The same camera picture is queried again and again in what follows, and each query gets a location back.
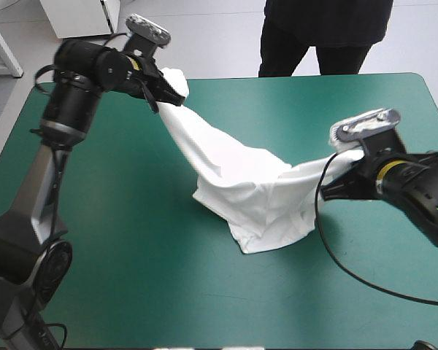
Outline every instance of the black pants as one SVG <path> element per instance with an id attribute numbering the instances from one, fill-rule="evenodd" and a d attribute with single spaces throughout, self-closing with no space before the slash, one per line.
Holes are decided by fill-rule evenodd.
<path id="1" fill-rule="evenodd" d="M 322 75 L 357 74 L 371 46 L 316 47 Z M 265 20 L 261 34 L 260 77 L 289 77 L 305 56 L 308 45 Z"/>

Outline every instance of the wire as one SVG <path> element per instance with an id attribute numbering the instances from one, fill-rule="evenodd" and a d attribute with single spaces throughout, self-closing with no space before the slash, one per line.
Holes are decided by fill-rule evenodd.
<path id="1" fill-rule="evenodd" d="M 47 66 L 43 66 L 39 71 L 36 72 L 36 74 L 34 75 L 34 87 L 40 92 L 43 93 L 44 95 L 50 96 L 50 93 L 45 90 L 38 82 L 37 80 L 45 73 L 47 73 L 48 71 L 54 71 L 56 70 L 57 67 L 53 64 L 49 64 Z"/>
<path id="2" fill-rule="evenodd" d="M 316 191 L 315 191 L 315 218 L 316 218 L 316 225 L 318 230 L 320 231 L 320 237 L 321 237 L 321 241 L 323 241 L 324 247 L 326 248 L 326 251 L 328 252 L 329 256 L 331 257 L 331 259 L 336 263 L 337 266 L 339 266 L 339 268 L 341 268 L 341 270 L 343 270 L 347 275 L 353 277 L 354 279 L 356 279 L 357 281 L 365 284 L 366 286 L 373 288 L 379 292 L 383 292 L 389 295 L 392 295 L 394 297 L 398 297 L 401 299 L 405 299 L 405 300 L 410 300 L 410 301 L 414 301 L 416 303 L 422 303 L 422 304 L 428 304 L 428 305 L 433 305 L 433 306 L 438 306 L 438 301 L 436 300 L 429 300 L 429 299 L 422 299 L 420 297 L 413 297 L 411 295 L 406 295 L 406 294 L 402 294 L 402 293 L 398 293 L 398 292 L 394 292 L 393 290 L 384 288 L 384 287 L 380 287 L 376 284 L 373 284 L 369 281 L 367 281 L 366 279 L 361 278 L 359 275 L 355 274 L 354 272 L 352 272 L 351 270 L 349 270 L 348 268 L 346 268 L 340 261 L 339 259 L 337 259 L 336 255 L 333 253 L 333 251 L 331 250 L 331 247 L 328 244 L 328 241 L 326 240 L 326 236 L 324 234 L 323 231 L 323 226 L 321 224 L 320 221 L 320 213 L 318 211 L 318 195 L 320 193 L 321 190 L 321 184 L 323 183 L 324 180 L 324 176 L 326 175 L 326 171 L 328 170 L 329 164 L 331 164 L 331 162 L 334 160 L 334 158 L 337 156 L 337 153 L 335 153 L 334 155 L 332 155 L 328 162 L 325 164 L 324 169 L 323 169 L 323 173 L 321 174 L 320 177 L 320 181 L 318 182 L 318 186 L 316 187 Z"/>
<path id="3" fill-rule="evenodd" d="M 2 8 L 0 9 L 0 11 L 2 11 L 3 9 L 7 9 L 8 7 L 11 7 L 11 6 L 13 6 L 14 4 L 17 4 L 18 2 L 20 2 L 20 0 L 16 0 L 15 2 L 12 2 L 11 4 L 9 4 L 9 5 L 5 6 L 5 7 L 2 7 Z"/>
<path id="4" fill-rule="evenodd" d="M 60 344 L 60 350 L 62 350 L 65 347 L 66 338 L 68 337 L 68 328 L 66 328 L 66 325 L 63 323 L 46 323 L 45 326 L 46 327 L 59 327 L 62 330 L 64 330 L 64 338 Z"/>
<path id="5" fill-rule="evenodd" d="M 128 36 L 127 33 L 116 33 L 116 34 L 112 34 L 110 35 L 107 40 L 102 44 L 102 46 L 106 46 L 107 44 L 109 44 L 109 42 L 111 42 L 113 39 L 115 39 L 117 36 L 122 36 L 122 35 L 126 35 Z"/>

